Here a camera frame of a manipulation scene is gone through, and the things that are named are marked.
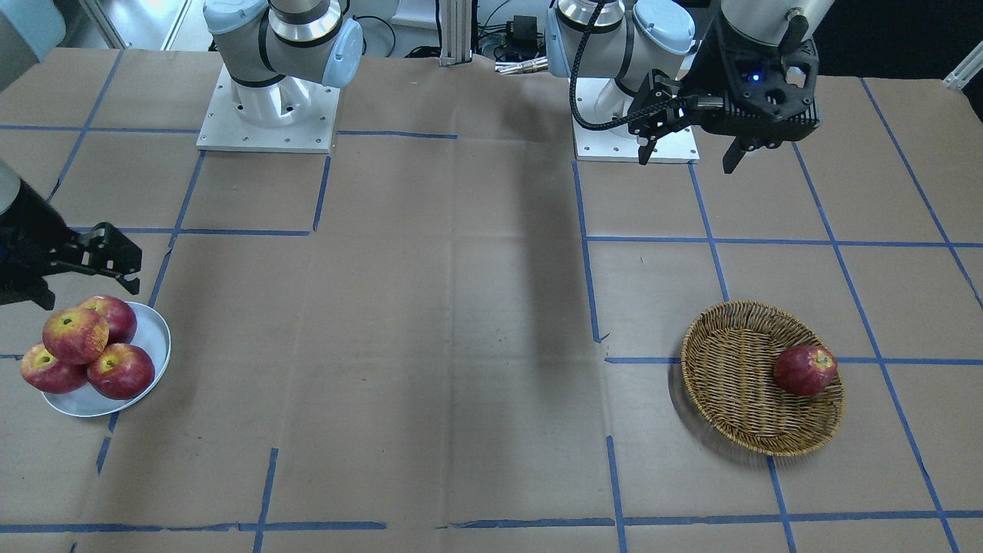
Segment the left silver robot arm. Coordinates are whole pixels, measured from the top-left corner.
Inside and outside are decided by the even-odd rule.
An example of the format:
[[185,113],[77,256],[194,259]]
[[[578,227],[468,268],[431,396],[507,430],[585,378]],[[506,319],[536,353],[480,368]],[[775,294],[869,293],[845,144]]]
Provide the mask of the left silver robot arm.
[[576,158],[685,164],[729,137],[723,171],[822,123],[813,39],[829,1],[556,1],[545,47],[568,80]]

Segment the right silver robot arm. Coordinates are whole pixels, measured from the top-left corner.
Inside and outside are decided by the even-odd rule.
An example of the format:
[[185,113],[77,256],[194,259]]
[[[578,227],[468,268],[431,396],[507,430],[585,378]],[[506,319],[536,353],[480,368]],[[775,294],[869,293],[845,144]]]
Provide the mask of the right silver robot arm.
[[[223,70],[197,146],[205,151],[326,153],[341,88],[362,57],[364,31],[338,1],[207,1],[204,21]],[[52,274],[98,274],[136,294],[143,252],[108,223],[71,230],[2,165],[3,304],[45,310]]]

